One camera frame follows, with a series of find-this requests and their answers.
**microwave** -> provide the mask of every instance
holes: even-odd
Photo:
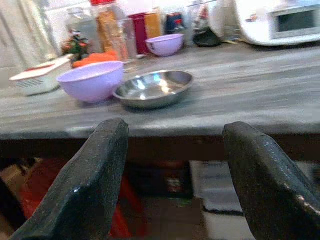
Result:
[[[319,0],[234,0],[242,37],[262,46],[320,41]]]

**gray countertop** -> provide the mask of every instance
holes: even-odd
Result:
[[[188,97],[157,110],[134,110],[116,99],[88,104],[62,89],[22,96],[0,89],[0,140],[87,138],[101,121],[123,118],[131,137],[221,135],[244,121],[267,134],[320,133],[320,46],[259,48],[245,43],[186,48],[141,60],[135,75],[184,70],[195,77]]]

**white basket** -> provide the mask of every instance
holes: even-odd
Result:
[[[70,60],[60,58],[38,65],[10,78],[26,96],[50,92],[59,86],[57,76],[71,70]]]

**white plastic container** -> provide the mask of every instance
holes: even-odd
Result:
[[[203,211],[208,238],[212,240],[255,240],[244,216]]]
[[[13,76],[13,82],[22,94],[29,96],[50,92],[59,86],[57,76],[71,70],[70,59],[65,57],[49,61]]]

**red stool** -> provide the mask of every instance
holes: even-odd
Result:
[[[56,158],[44,159],[36,164],[28,174],[20,190],[21,205],[27,219],[36,211],[60,170],[67,162],[67,160]],[[122,177],[119,198],[126,198],[131,207],[142,216],[142,224],[137,229],[136,235],[137,237],[144,237],[147,233],[147,219],[144,215],[144,208],[125,176]],[[112,218],[110,236],[114,238],[133,237],[119,205],[116,206]]]

